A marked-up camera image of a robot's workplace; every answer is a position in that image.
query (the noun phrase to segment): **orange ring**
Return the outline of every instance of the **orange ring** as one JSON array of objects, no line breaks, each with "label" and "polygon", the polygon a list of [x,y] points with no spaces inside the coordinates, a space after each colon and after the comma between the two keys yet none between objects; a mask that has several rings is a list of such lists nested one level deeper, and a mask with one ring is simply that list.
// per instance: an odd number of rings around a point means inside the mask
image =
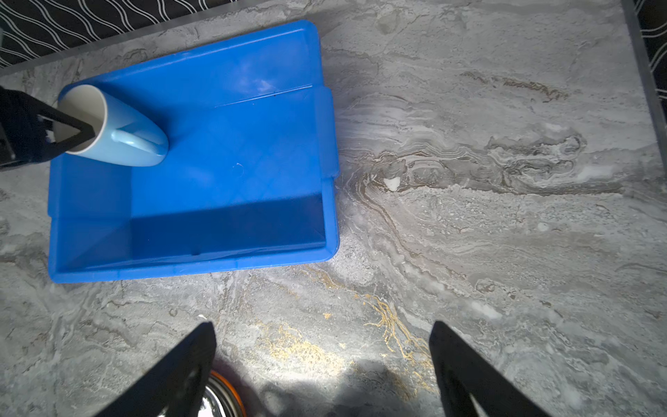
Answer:
[{"label": "orange ring", "polygon": [[241,401],[241,397],[239,396],[239,393],[236,392],[234,387],[229,383],[229,381],[227,381],[225,378],[223,378],[222,375],[218,374],[214,370],[211,370],[211,375],[216,377],[218,380],[220,380],[220,382],[225,384],[225,386],[227,386],[227,388],[229,388],[231,393],[234,395],[234,398],[236,398],[236,400],[239,402],[239,405],[241,406],[241,413],[243,413],[243,417],[247,417],[247,414],[245,413],[245,407],[243,406],[243,402]]}]

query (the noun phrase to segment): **mug handle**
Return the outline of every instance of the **mug handle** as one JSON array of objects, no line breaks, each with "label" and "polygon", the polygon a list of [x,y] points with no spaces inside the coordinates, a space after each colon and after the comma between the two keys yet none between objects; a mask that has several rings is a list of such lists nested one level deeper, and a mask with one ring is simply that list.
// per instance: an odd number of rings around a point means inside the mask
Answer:
[{"label": "mug handle", "polygon": [[157,145],[151,141],[147,141],[142,137],[136,136],[133,133],[126,132],[121,129],[115,129],[111,132],[111,138],[114,142],[124,143],[125,145],[130,145],[131,147],[136,147],[142,151],[152,153],[154,155],[163,156],[167,154],[167,150],[160,145]]}]

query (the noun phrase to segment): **blue tray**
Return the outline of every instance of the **blue tray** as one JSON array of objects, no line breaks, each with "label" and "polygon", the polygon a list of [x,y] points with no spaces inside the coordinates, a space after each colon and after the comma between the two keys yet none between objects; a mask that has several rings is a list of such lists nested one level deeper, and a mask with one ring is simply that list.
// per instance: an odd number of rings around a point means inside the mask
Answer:
[{"label": "blue tray", "polygon": [[68,85],[92,84],[170,140],[154,167],[51,162],[54,282],[303,264],[338,250],[338,151],[319,37],[300,21]]}]

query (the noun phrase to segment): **light blue mug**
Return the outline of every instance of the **light blue mug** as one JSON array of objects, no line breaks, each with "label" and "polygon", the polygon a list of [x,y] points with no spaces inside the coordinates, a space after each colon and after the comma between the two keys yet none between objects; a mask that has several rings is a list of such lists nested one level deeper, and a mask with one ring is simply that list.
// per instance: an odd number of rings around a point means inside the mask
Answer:
[{"label": "light blue mug", "polygon": [[[59,101],[58,110],[93,126],[95,138],[67,153],[98,161],[149,167],[165,159],[169,141],[148,117],[94,85],[81,84]],[[71,126],[54,123],[60,141],[77,133]]]}]

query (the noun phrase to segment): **gray marble surface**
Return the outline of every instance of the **gray marble surface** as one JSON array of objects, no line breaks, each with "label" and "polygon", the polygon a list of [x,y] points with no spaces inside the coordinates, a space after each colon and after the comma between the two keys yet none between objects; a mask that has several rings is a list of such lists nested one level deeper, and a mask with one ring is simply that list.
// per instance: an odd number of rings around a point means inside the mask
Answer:
[{"label": "gray marble surface", "polygon": [[90,416],[210,320],[254,414],[441,416],[444,320],[554,416],[667,415],[667,189],[616,0],[268,1],[0,83],[54,103],[301,18],[336,105],[338,254],[56,285],[48,166],[4,172],[0,414]]}]

